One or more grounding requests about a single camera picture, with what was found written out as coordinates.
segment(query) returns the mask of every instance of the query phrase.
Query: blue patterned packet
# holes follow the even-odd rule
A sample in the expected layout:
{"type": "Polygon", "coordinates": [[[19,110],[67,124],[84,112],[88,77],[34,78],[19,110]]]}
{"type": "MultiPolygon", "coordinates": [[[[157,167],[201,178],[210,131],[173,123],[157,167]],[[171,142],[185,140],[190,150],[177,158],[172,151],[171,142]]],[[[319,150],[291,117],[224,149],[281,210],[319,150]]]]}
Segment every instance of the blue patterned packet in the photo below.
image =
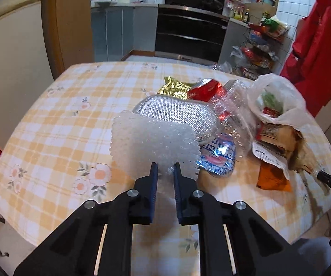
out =
{"type": "Polygon", "coordinates": [[[200,160],[196,162],[215,177],[228,176],[236,162],[236,145],[232,137],[220,134],[216,139],[201,147],[200,160]]]}

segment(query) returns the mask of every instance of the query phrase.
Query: metal screw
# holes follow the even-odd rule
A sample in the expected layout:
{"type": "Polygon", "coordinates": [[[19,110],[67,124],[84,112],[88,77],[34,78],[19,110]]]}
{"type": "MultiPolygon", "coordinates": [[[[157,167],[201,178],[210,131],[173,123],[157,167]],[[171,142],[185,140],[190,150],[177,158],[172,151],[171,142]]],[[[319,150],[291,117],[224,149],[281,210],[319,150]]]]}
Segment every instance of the metal screw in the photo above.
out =
{"type": "Polygon", "coordinates": [[[130,197],[136,197],[138,195],[138,191],[136,189],[128,190],[127,195],[130,197]]]}
{"type": "Polygon", "coordinates": [[[201,198],[204,196],[204,192],[201,190],[195,190],[192,192],[192,195],[196,198],[201,198]]]}
{"type": "Polygon", "coordinates": [[[84,207],[87,209],[92,209],[95,206],[95,201],[93,200],[87,200],[87,202],[85,202],[84,207]]]}
{"type": "Polygon", "coordinates": [[[238,208],[239,210],[244,210],[246,208],[246,204],[243,201],[237,201],[236,208],[238,208]]]}

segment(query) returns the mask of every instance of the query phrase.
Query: red coat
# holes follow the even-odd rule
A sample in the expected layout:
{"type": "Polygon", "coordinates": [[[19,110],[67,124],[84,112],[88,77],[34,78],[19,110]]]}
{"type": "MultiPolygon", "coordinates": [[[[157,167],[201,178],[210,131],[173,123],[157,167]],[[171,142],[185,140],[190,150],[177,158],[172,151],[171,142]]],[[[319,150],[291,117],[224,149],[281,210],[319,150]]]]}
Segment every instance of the red coat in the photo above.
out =
{"type": "Polygon", "coordinates": [[[281,75],[296,86],[315,117],[331,100],[331,0],[316,0],[292,47],[281,75]]]}

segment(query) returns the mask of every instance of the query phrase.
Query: gold foil wrapper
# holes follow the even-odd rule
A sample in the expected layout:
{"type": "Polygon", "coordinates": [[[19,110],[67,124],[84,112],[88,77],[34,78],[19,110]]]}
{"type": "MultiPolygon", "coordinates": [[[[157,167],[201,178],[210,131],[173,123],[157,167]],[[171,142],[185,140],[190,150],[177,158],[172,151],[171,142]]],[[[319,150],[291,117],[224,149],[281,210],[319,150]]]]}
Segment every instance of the gold foil wrapper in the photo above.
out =
{"type": "Polygon", "coordinates": [[[187,99],[187,92],[194,85],[194,83],[180,82],[170,76],[165,77],[164,81],[165,85],[158,90],[158,94],[172,96],[181,100],[187,99]]]}

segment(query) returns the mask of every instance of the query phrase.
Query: yellow and white tablecloth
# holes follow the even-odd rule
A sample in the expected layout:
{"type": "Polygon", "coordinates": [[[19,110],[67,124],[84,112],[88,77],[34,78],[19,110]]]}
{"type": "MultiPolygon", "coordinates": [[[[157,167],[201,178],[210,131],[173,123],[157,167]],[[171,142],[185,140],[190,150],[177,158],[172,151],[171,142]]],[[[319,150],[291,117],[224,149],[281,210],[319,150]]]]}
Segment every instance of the yellow and white tablecloth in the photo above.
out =
{"type": "MultiPolygon", "coordinates": [[[[115,116],[164,85],[237,78],[187,65],[144,62],[80,64],[65,71],[21,120],[0,158],[0,213],[34,245],[42,242],[85,200],[113,200],[133,181],[109,154],[115,116]]],[[[331,174],[331,146],[314,122],[305,139],[331,174]]],[[[290,171],[294,193],[256,187],[260,160],[248,155],[233,174],[199,177],[218,200],[244,200],[288,242],[298,239],[331,207],[313,178],[290,171]]],[[[134,226],[133,275],[199,275],[197,226],[179,226],[174,200],[157,195],[155,222],[134,226]]]]}

